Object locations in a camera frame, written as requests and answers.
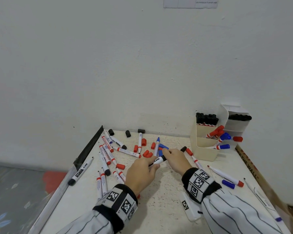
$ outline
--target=white table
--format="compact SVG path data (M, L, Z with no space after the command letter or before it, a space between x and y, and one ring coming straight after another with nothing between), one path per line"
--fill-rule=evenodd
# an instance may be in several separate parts
M124 131L114 131L115 137L122 141L127 149L133 151L134 145L138 144L138 133L131 132L131 137L127 138ZM186 137L174 137L154 134L143 134L143 138L147 139L147 146L142 147L142 153L145 150L151 150L152 142L156 141L160 136L160 142L169 148L181 149L187 146L191 149L190 139ZM97 171L101 168L101 162L98 160L99 145L102 143L100 138L90 152L89 156L94 156L95 159L87 169L85 174L72 187L68 187L57 207L53 211L41 234L51 234L58 232L65 225L75 220L83 213L91 210L96 204L97 186L96 176ZM186 154L187 159L195 167L193 160ZM115 151L113 153L118 163L126 166L124 173L134 162L136 158ZM251 184L253 184L263 195L263 191L255 181L252 174L247 169L244 162L239 157L238 153L233 151L231 154L219 154L214 162L200 160L205 171L212 175L212 177L221 184L222 178L207 168L211 165L214 168L232 175L235 178L243 181L245 177ZM115 166L111 164L111 172L115 170ZM115 177L111 174L107 177L108 188L111 189L117 184ZM207 222L201 218L195 222L190 222L183 210L179 200L179 192L183 190L181 176L175 173L167 162L160 165L160 169L156 172L156 178L153 183L141 192L141 198L138 200L138 210L130 221L129 225L125 227L124 234L132 233L208 233L211 234ZM265 212L270 216L267 210L262 206L259 200L253 195L250 189L245 185L243 188L237 187L230 192L245 198L250 204L258 210Z

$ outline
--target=gray floor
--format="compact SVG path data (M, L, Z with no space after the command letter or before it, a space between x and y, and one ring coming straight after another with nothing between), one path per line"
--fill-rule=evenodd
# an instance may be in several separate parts
M0 234L29 231L51 195L42 171L0 166Z

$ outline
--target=qr code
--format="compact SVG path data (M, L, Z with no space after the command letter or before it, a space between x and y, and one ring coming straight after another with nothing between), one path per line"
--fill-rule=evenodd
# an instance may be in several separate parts
M132 205L129 203L129 201L127 199L125 199L125 202L121 206L121 210L124 211L125 214L127 214L129 209L131 208L131 206Z
M202 177L205 181L207 181L210 178L210 176L207 175L205 172L201 172L199 176Z
M133 216L133 213L134 213L134 212L135 212L135 209L132 208L132 209L130 210L129 214L128 214L128 220L131 219L131 217Z
M195 179L195 181L194 181L194 185L196 185L198 188L201 188L201 186L204 184L204 181L201 179L201 178L199 178L199 177L197 177L196 179Z
M106 199L114 202L116 200L116 198L118 197L118 195L119 195L118 193L112 191Z
M185 200L182 201L181 204L183 205L183 208L184 208L185 210L189 209L188 204L186 203Z
M191 191L190 191L190 193L191 193L194 197L197 197L198 190L197 190L194 186L192 186L192 187L191 187Z

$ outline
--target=forearm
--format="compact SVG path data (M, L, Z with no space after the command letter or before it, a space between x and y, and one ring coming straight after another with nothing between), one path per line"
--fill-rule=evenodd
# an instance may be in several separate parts
M137 210L137 198L127 186L118 184L94 206L61 229L58 234L112 234L128 224Z
M222 189L206 175L203 170L192 168L184 174L182 181L190 197L202 205L212 233L282 233L274 220L260 213L248 201Z

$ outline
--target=hand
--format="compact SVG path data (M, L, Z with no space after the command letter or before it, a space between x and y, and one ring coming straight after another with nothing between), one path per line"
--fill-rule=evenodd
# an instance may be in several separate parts
M182 176L188 169L192 168L184 153L179 149L163 149L163 155L172 169Z
M136 196L154 180L156 170L160 168L160 165L154 164L150 169L149 165L152 164L155 159L157 159L155 156L136 159L128 169L125 185L128 186Z

